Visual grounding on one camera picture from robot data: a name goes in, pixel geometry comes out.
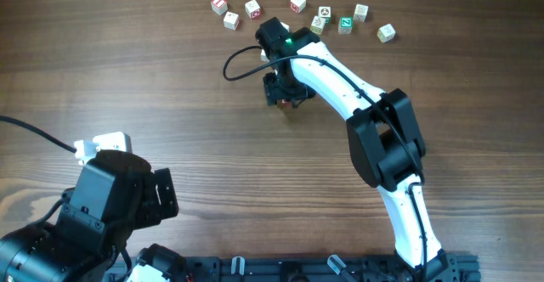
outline red symbol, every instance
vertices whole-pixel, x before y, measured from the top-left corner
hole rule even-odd
[[[217,7],[221,7],[223,6],[226,2],[224,0],[213,0],[212,2],[215,6]]]

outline white robotic arm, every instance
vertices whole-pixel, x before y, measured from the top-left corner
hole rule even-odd
[[[364,82],[351,70],[342,65],[323,42],[312,42],[297,53],[324,59],[329,64],[336,66],[346,76],[365,91],[368,96],[378,102],[384,91],[380,88]],[[326,100],[344,120],[354,115],[357,109],[365,110],[371,104],[361,96],[334,70],[311,59],[291,59],[292,73],[295,78],[308,87],[314,89]],[[389,218],[393,224],[395,235],[395,248],[399,256],[411,267],[415,268],[423,262],[422,234],[417,221],[417,215],[408,195],[408,187],[411,183],[419,183],[420,179],[415,174],[406,176],[398,182],[397,189],[393,192],[378,185],[377,189],[383,198],[388,210]],[[423,227],[427,237],[427,260],[436,257],[441,250],[441,245],[434,236],[428,219],[427,209],[422,196],[421,186],[413,187],[417,208],[421,215]]]

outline white connector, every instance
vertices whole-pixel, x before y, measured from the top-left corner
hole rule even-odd
[[[122,132],[102,134],[94,137],[93,141],[79,140],[74,142],[74,146],[76,147],[74,156],[79,160],[79,165],[87,164],[102,149],[133,152],[130,137]]]

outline white cube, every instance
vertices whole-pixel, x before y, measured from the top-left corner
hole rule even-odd
[[[364,22],[366,20],[366,14],[368,14],[368,6],[357,4],[355,6],[354,20]]]
[[[325,19],[320,18],[319,16],[315,16],[314,20],[312,20],[312,26],[310,26],[310,30],[314,33],[320,35],[321,32],[323,32],[323,28],[325,27]]]
[[[338,33],[349,34],[354,27],[354,20],[350,17],[342,17],[338,21]]]
[[[325,23],[331,23],[332,13],[331,13],[330,7],[325,7],[325,6],[320,7],[317,12],[317,15],[323,20],[325,20]]]
[[[291,0],[291,9],[297,14],[300,14],[304,7],[306,7],[306,0]]]
[[[377,37],[380,38],[380,41],[382,43],[385,43],[391,39],[394,38],[394,28],[391,26],[391,24],[387,24],[385,26],[380,27],[380,30],[377,31]]]
[[[283,22],[280,22],[282,25],[283,25],[283,28],[287,29],[287,31],[289,31],[289,25],[283,23]],[[261,49],[261,60],[264,61],[264,62],[269,62],[269,58],[266,57],[266,53],[264,52],[264,49]]]
[[[238,27],[238,23],[240,23],[240,18],[238,14],[233,14],[230,11],[227,11],[227,14],[224,16],[223,22],[225,27],[235,31],[236,27]]]
[[[255,19],[261,15],[261,6],[258,5],[256,0],[251,0],[246,3],[246,13],[251,19]]]
[[[227,8],[227,0],[212,0],[212,9],[216,14],[224,14]]]

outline wood grain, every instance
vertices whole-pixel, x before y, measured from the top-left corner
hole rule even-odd
[[[179,215],[134,232],[185,256],[391,253],[379,194],[351,166],[343,120],[322,99],[282,112],[261,75],[223,80],[236,49],[278,16],[309,26],[370,6],[365,24],[323,41],[348,68],[412,99],[428,146],[428,211],[447,251],[479,255],[485,281],[544,275],[544,0],[258,0],[238,31],[210,0],[0,0],[0,111],[68,143],[124,131],[170,167]],[[398,32],[381,44],[377,28]],[[240,56],[229,72],[260,65]],[[43,215],[81,168],[71,154],[0,125],[0,234]]]

